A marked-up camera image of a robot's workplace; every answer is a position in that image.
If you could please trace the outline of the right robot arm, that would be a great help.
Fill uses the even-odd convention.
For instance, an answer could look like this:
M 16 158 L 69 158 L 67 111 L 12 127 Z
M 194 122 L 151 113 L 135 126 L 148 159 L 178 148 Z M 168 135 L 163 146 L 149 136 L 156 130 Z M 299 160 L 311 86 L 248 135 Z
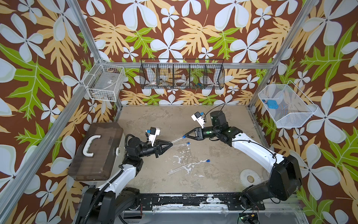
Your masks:
M 237 127 L 231 127 L 223 111 L 210 113 L 212 125 L 205 127 L 204 113 L 196 112 L 191 118 L 199 123 L 199 127 L 185 134 L 186 138 L 202 141 L 217 138 L 219 141 L 240 150 L 258 162 L 268 173 L 269 179 L 260 184 L 248 186 L 240 196 L 240 204 L 244 209 L 255 207 L 265 199 L 277 198 L 286 201 L 300 189 L 302 175 L 298 160 L 289 155 L 283 156 L 257 143 Z

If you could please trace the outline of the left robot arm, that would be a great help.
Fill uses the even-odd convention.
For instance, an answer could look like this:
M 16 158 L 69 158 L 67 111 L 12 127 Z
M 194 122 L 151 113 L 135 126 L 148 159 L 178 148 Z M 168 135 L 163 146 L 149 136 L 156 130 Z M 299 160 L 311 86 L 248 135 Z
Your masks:
M 173 146 L 171 141 L 149 140 L 128 134 L 125 137 L 125 157 L 119 171 L 104 184 L 89 188 L 80 205 L 75 224 L 113 224 L 126 209 L 139 206 L 138 189 L 127 184 L 134 179 L 143 166 L 143 157 L 155 155 L 157 158 Z

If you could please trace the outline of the brown plastic case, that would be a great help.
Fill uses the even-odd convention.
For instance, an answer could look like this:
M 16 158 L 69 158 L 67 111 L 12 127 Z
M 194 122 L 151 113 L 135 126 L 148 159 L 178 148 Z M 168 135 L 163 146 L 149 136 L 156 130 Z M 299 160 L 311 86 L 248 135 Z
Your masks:
M 108 180 L 123 132 L 118 123 L 91 124 L 70 165 L 68 175 L 78 182 Z

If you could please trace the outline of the white tape roll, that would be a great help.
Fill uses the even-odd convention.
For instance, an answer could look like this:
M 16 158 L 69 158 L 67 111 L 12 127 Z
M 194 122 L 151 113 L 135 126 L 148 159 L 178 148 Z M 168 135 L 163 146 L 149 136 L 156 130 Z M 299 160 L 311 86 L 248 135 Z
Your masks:
M 244 187 L 257 185 L 262 182 L 261 177 L 251 169 L 245 169 L 240 173 L 240 181 Z

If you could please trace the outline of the blue object in basket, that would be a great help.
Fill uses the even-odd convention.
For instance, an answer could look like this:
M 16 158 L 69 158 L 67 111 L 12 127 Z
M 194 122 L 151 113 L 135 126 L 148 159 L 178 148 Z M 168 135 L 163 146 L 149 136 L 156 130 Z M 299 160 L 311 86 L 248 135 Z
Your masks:
M 266 105 L 268 107 L 268 109 L 278 109 L 279 105 L 275 100 L 267 100 Z

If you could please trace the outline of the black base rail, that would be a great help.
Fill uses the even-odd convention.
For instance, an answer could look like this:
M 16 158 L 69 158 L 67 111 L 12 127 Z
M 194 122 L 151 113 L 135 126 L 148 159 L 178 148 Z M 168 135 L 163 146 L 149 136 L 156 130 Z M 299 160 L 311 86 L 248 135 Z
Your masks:
M 179 207 L 199 208 L 204 205 L 223 205 L 229 211 L 243 211 L 244 205 L 240 201 L 240 192 L 227 193 L 140 193 L 135 196 L 134 202 L 129 205 L 127 210 L 152 211 L 154 207 L 164 207 L 166 205 L 178 205 Z

